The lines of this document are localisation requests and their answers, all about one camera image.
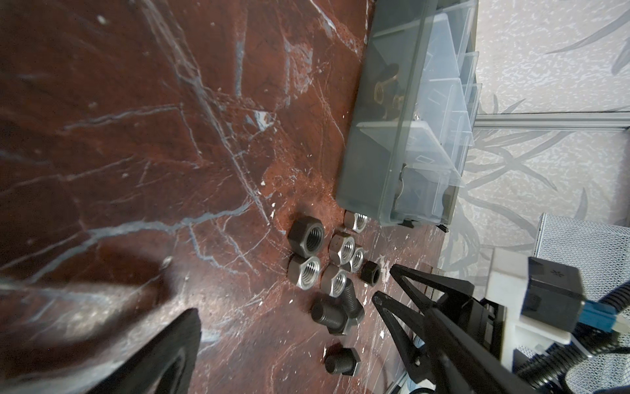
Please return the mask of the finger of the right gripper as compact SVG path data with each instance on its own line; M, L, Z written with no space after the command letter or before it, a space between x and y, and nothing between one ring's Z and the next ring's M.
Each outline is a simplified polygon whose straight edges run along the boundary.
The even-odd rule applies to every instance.
M384 292L375 292L372 303L387 326L410 379L415 383L433 382L427 345L417 347L413 343L413 335L428 341L423 328L424 315Z
M421 312L437 308L444 315L459 315L473 298L474 285L461 279L427 274L401 264L395 264L390 275ZM438 300L432 300L424 293L426 290L438 291L442 295Z

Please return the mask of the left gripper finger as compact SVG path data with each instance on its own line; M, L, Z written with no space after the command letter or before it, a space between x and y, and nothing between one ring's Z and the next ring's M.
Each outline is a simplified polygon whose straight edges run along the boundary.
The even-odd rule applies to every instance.
M185 310L91 393L187 393L201 340L196 308Z

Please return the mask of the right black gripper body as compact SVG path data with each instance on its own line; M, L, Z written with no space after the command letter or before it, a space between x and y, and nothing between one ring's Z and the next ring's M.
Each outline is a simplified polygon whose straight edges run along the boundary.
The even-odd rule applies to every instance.
M435 305L423 310L425 343L437 393L533 393Z

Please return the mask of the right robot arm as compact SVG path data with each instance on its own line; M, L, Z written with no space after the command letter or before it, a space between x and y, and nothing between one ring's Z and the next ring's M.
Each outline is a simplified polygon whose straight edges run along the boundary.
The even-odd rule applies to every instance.
M409 378L438 393L533 393L619 353L629 331L627 283L593 302L578 269L549 260L495 257L482 300L464 280L402 265L390 273L412 305L383 292L372 301Z

